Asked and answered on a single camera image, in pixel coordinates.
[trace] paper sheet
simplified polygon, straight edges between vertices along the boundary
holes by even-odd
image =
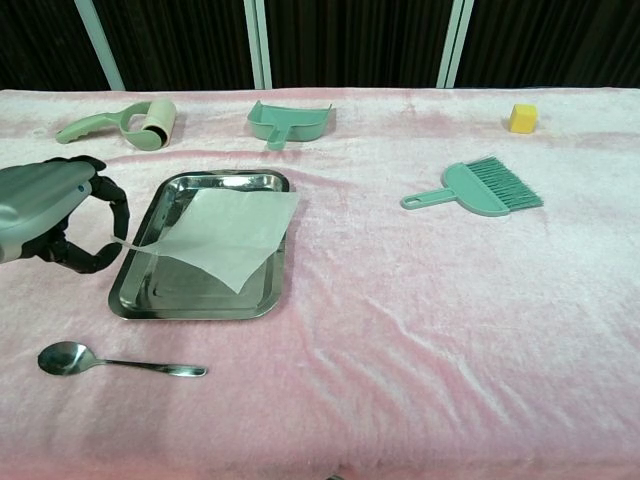
[[[160,240],[144,247],[121,243],[194,265],[239,293],[277,250],[297,205],[294,192],[200,190]]]

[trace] yellow sponge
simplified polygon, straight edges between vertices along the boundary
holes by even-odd
[[[538,112],[535,105],[517,103],[513,106],[509,119],[509,131],[513,133],[531,133],[536,128]]]

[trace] stainless steel tray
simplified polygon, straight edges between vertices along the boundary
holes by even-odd
[[[216,170],[176,175],[158,188],[133,243],[144,246],[158,240],[162,232],[175,225],[203,188],[288,192],[289,182],[271,170]],[[128,319],[259,317],[275,306],[282,292],[285,238],[239,294],[192,265],[172,257],[130,250],[109,293],[109,306],[116,315]]]

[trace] lint roller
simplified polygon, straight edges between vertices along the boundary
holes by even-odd
[[[142,128],[129,130],[131,117],[145,114]],[[82,118],[60,130],[56,140],[58,143],[69,143],[101,128],[117,126],[120,133],[140,150],[158,150],[169,144],[175,119],[176,106],[170,100],[161,98],[153,102],[134,103],[121,112],[99,113]]]

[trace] spoon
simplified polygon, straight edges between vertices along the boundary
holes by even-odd
[[[75,375],[96,365],[124,365],[126,367],[146,368],[156,372],[168,373],[176,377],[202,377],[207,374],[206,367],[194,365],[171,365],[158,363],[123,362],[121,360],[102,360],[96,358],[89,347],[77,342],[59,342],[49,345],[38,355],[38,365],[51,375]]]

